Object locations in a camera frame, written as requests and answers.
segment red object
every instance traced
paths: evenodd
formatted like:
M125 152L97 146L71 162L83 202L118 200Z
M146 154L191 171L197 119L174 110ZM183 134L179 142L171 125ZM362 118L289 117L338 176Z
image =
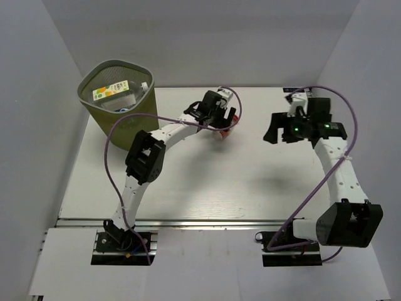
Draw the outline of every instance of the red object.
M238 116L234 115L231 124L235 124L237 121L238 121ZM222 130L220 132L215 132L215 133L219 136L220 139L224 140L225 138L228 137L229 134L231 134L232 130L234 130L233 127L229 130Z

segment olive green wastebasket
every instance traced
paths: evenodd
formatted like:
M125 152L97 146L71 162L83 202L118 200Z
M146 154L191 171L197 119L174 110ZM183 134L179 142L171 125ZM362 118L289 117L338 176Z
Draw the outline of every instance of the olive green wastebasket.
M149 88L145 95L134 107L125 112L114 112L91 103L92 91L124 80L137 83L146 82L148 84ZM157 115L155 82L152 74L145 68L126 61L110 60L98 65L89 72L78 86L78 96L81 103L88 109L90 115L106 135L110 133L111 128L118 119L128 114L148 113ZM159 122L155 118L132 117L117 126L111 142L115 146L128 151L138 131L145 130L150 132L158 127Z

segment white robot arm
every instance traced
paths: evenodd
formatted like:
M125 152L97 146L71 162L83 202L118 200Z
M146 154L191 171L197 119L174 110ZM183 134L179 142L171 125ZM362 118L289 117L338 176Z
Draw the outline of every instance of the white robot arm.
M293 143L308 139L318 155L325 174L344 156L346 132L341 123L332 122L329 98L306 96L286 97L288 112L272 114L271 125L264 140L278 141L278 129L283 128L283 141ZM319 241L321 245L367 247L383 217L380 205L371 204L363 192L349 158L328 178L330 207L316 219L294 219L284 235L287 243L304 240Z
M232 92L225 88L218 88L216 92L208 91L201 102L193 103L179 119L196 125L210 125L216 129L227 128L231 125L236 111L235 108L231 108L227 118L224 118L231 98ZM143 194L162 171L165 152L201 129L183 122L167 124L149 133L140 131L135 136L125 159L127 176L122 193L129 226L135 226L135 218ZM108 237L112 239L112 243L117 246L123 246L127 237L132 235L123 219L121 204L118 205L112 218L103 222L103 227Z
M195 117L190 116L188 114L182 114L180 116L180 119L183 121L188 121L198 124L198 122L195 120ZM154 130L150 132L149 134L155 140L163 141L165 144L165 151L167 151L169 148L171 148L179 141L184 140L188 136L196 134L197 131L198 128L194 127L193 125L168 124L159 130ZM125 186L122 198L125 205L125 214L127 217L127 221L130 225L135 224L135 217L137 215L139 204L149 184L150 182L139 184L138 179L136 179L133 175L127 175L125 178ZM117 210L112 216L112 220L114 221L115 225L120 229L124 230L128 229L123 220L121 204L118 205Z

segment white tabletop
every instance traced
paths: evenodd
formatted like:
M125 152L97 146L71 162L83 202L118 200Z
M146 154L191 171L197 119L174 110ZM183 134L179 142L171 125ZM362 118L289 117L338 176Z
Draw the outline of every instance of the white tabletop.
M30 294L44 300L299 300L389 298L372 246L321 267L263 267L256 230L160 230L150 267L90 265L96 229L50 229ZM322 247L322 258L335 252Z
M208 90L157 88L158 113L176 118L190 103L202 100ZM321 180L323 169L309 142L272 145L263 141L271 114L288 109L283 89L236 91L243 115L233 133L218 141L212 132L203 130L171 148L163 172L143 197L138 219L286 219ZM230 104L238 108L235 99ZM60 218L105 219L117 207L117 196L103 166L105 140L90 117ZM126 155L110 145L110 170L119 187L125 182ZM317 217L328 204L325 186L299 216Z

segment white wall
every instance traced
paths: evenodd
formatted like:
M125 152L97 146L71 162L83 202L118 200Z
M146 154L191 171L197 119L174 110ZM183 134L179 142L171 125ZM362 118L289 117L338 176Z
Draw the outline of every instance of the white wall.
M158 86L318 78L358 0L43 0L82 73L111 58Z
M81 75L40 0L0 1L0 292L25 300L85 119Z
M394 300L401 300L400 12L398 0L361 0L318 79L343 92L357 111L353 163L371 202L384 210L373 246ZM335 117L350 129L346 107L334 105Z

